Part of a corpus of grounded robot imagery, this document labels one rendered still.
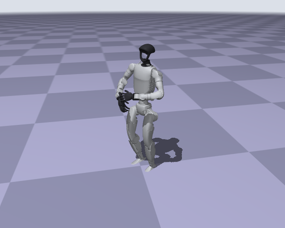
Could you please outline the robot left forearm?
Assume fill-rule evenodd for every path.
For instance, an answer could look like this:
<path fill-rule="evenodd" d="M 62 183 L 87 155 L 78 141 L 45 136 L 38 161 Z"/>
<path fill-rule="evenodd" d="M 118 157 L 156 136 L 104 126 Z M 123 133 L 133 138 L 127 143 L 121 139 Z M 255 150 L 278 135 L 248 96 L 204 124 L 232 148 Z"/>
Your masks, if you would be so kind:
<path fill-rule="evenodd" d="M 154 93 L 150 93 L 150 94 L 134 94 L 134 99 L 139 99 L 141 101 L 144 100 L 151 100 L 153 101 L 154 99 L 160 98 L 162 97 L 162 92 L 161 91 L 157 91 Z"/>

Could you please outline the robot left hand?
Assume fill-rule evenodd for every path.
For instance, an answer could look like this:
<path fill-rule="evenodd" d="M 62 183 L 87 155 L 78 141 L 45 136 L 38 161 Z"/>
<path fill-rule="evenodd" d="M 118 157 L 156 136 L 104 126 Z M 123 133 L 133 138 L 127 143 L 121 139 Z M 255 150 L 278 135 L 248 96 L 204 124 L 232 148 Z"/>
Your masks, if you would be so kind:
<path fill-rule="evenodd" d="M 139 100 L 139 99 L 134 99 L 134 94 L 136 94 L 136 93 L 130 93 L 129 91 L 127 91 L 127 90 L 125 90 L 125 92 L 126 93 L 121 93 L 121 98 L 120 98 L 120 100 L 121 100 L 121 102 L 122 101 L 129 101 L 129 100 Z M 139 93 L 137 93 L 137 94 L 139 94 Z M 124 97 L 123 97 L 124 96 Z M 122 99 L 124 99 L 124 100 L 122 100 Z"/>

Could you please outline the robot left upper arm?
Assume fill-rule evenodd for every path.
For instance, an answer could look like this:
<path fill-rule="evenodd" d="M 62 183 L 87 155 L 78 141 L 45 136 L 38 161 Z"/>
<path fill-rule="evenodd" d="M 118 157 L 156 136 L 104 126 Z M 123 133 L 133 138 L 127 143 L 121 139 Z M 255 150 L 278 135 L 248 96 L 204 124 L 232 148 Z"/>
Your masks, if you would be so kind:
<path fill-rule="evenodd" d="M 163 98 L 164 96 L 164 89 L 163 89 L 163 83 L 162 83 L 162 77 L 163 77 L 163 74 L 156 70 L 156 69 L 153 69 L 152 70 L 152 78 L 154 78 L 154 81 L 155 81 L 155 86 L 157 88 L 158 91 L 161 91 L 162 92 L 162 97 L 160 98 L 157 98 L 157 100 L 160 100 Z"/>

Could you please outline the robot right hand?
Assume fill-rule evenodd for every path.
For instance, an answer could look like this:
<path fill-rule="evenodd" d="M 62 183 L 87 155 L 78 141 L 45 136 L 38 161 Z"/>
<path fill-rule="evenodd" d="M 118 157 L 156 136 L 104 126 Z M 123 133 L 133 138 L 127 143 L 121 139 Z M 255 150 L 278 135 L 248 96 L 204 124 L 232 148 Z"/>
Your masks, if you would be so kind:
<path fill-rule="evenodd" d="M 120 110 L 123 112 L 123 113 L 125 113 L 125 112 L 127 112 L 128 110 L 127 109 L 130 109 L 130 108 L 128 108 L 126 105 L 125 105 L 125 102 L 127 103 L 127 104 L 129 104 L 127 101 L 122 101 L 121 102 L 121 100 L 120 100 L 120 97 L 121 96 L 121 92 L 119 92 L 119 96 L 116 98 L 117 100 L 118 100 L 118 105 L 119 105 L 119 108 L 120 108 Z M 123 100 L 123 99 L 122 99 Z M 127 108 L 127 109 L 126 109 Z"/>

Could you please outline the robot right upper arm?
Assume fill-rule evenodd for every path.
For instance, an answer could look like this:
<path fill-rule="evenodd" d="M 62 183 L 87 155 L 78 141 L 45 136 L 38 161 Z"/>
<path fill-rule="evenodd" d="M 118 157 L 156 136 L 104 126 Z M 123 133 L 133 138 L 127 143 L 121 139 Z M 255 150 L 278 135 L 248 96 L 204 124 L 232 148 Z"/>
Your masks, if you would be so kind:
<path fill-rule="evenodd" d="M 128 82 L 127 82 L 127 79 L 130 78 L 131 75 L 133 74 L 133 72 L 134 72 L 134 66 L 135 66 L 135 65 L 136 65 L 136 64 L 131 63 L 131 64 L 129 65 L 128 69 L 126 70 L 126 72 L 124 73 L 124 76 L 122 77 L 123 79 L 122 79 L 122 81 L 121 81 L 121 83 L 124 84 L 124 86 L 126 86 L 126 84 L 128 83 Z"/>

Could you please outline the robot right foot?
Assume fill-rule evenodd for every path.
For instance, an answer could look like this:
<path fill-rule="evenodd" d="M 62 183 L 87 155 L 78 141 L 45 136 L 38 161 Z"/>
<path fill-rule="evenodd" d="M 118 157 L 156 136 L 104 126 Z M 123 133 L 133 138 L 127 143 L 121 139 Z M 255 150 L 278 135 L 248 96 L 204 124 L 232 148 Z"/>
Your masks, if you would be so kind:
<path fill-rule="evenodd" d="M 145 160 L 146 158 L 144 157 L 143 160 Z M 134 165 L 134 164 L 137 164 L 141 161 L 143 161 L 142 159 L 138 158 L 137 160 L 133 161 L 131 164 Z"/>

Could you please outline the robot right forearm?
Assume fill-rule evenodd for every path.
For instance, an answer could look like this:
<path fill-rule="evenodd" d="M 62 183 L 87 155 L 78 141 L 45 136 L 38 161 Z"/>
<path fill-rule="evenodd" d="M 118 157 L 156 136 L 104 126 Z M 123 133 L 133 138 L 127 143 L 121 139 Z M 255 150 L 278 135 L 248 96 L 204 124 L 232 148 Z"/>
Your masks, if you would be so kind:
<path fill-rule="evenodd" d="M 119 92 L 123 93 L 123 90 L 124 90 L 124 84 L 121 83 L 123 78 L 121 78 L 118 82 L 118 85 L 117 85 L 117 91 L 116 91 L 116 94 L 115 94 L 115 97 L 117 98 L 119 96 Z"/>

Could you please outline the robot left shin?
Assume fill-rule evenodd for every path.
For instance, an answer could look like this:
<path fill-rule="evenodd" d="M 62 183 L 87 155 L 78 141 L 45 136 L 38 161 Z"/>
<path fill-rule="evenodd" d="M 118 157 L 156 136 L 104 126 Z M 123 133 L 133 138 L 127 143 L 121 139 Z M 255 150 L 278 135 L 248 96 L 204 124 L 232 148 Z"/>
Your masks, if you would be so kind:
<path fill-rule="evenodd" d="M 151 142 L 149 149 L 145 146 L 145 154 L 148 159 L 149 165 L 154 167 L 154 157 L 155 157 L 155 142 Z"/>

